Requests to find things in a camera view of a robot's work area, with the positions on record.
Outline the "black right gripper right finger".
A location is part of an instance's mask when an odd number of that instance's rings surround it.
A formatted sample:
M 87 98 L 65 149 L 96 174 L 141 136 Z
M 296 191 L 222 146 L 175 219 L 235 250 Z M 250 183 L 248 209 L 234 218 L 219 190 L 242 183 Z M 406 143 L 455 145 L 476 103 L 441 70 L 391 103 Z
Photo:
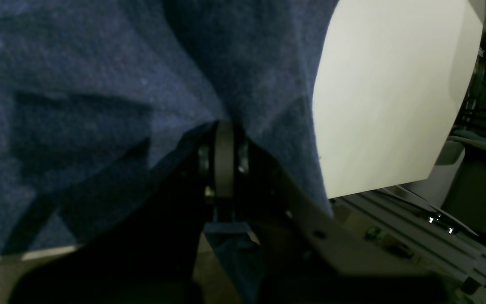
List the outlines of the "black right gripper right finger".
M 258 237 L 259 304 L 448 304 L 438 275 L 355 236 L 248 137 L 235 141 L 235 209 Z

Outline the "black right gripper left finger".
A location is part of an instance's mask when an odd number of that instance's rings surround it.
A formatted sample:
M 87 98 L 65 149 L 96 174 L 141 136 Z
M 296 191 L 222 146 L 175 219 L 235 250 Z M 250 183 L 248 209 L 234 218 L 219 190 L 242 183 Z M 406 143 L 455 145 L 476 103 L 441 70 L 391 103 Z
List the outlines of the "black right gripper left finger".
M 235 221 L 235 131 L 218 122 L 152 198 L 111 231 L 24 275 L 10 304 L 202 304 L 206 224 Z

